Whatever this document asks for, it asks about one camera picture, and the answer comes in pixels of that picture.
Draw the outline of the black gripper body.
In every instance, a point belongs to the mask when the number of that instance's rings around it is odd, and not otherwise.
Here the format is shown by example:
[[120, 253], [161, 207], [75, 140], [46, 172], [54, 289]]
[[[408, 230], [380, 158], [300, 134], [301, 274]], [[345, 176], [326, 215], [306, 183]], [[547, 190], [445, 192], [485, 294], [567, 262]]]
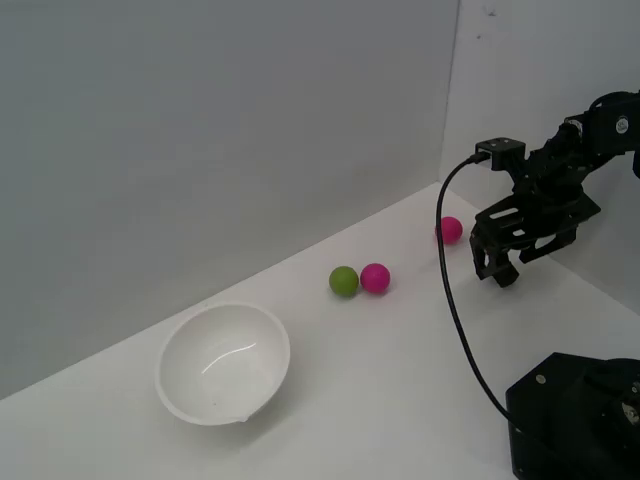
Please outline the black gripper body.
[[582, 188], [594, 165], [581, 153], [554, 156], [539, 149], [526, 156], [522, 148], [513, 148], [494, 152], [491, 168], [509, 174], [512, 193], [476, 216], [473, 233], [492, 245], [499, 265], [504, 250], [519, 250], [527, 263], [562, 248], [566, 240], [554, 240], [551, 248], [538, 247], [536, 241], [573, 232], [600, 211]]

